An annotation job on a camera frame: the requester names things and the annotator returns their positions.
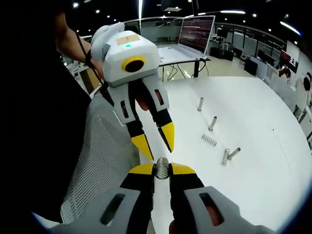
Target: laptop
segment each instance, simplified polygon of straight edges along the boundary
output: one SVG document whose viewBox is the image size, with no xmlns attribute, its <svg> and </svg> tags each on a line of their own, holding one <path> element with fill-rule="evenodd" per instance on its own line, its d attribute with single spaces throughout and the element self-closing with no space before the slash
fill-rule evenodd
<svg viewBox="0 0 312 234">
<path fill-rule="evenodd" d="M 206 59 L 215 16 L 184 18 L 177 45 L 158 49 L 160 65 Z"/>
</svg>

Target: label sticker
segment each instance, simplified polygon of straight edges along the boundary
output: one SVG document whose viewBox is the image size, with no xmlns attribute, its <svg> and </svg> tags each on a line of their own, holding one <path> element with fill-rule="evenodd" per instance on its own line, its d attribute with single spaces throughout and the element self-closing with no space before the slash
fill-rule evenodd
<svg viewBox="0 0 312 234">
<path fill-rule="evenodd" d="M 135 35 L 130 35 L 130 36 L 126 36 L 126 37 L 122 37 L 122 38 L 117 38 L 117 45 L 123 45 L 132 41 L 137 41 L 140 40 L 140 37 L 138 36 L 138 34 Z"/>
</svg>

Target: black sleeve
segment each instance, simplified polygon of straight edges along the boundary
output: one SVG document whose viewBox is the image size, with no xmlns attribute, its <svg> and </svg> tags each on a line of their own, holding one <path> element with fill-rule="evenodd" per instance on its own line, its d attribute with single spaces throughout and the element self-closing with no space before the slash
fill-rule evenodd
<svg viewBox="0 0 312 234">
<path fill-rule="evenodd" d="M 57 15 L 73 8 L 72 0 L 53 0 L 53 12 Z"/>
</svg>

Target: laptop screen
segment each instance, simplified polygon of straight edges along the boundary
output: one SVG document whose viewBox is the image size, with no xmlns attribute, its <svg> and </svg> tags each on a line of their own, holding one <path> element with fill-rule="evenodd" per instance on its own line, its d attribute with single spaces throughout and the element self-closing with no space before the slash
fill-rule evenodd
<svg viewBox="0 0 312 234">
<path fill-rule="evenodd" d="M 214 19 L 214 16 L 184 19 L 178 43 L 204 53 Z"/>
</svg>

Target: gripper jaw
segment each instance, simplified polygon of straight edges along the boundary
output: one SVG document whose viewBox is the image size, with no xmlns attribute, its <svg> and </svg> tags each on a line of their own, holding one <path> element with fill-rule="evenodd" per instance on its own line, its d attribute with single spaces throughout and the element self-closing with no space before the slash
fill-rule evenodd
<svg viewBox="0 0 312 234">
<path fill-rule="evenodd" d="M 154 160 L 143 125 L 137 115 L 135 96 L 142 94 L 158 131 L 170 152 L 174 149 L 174 124 L 170 118 L 168 94 L 158 74 L 143 77 L 117 87 L 107 87 L 114 111 L 122 124 L 126 124 L 131 141 L 149 160 Z"/>
</svg>

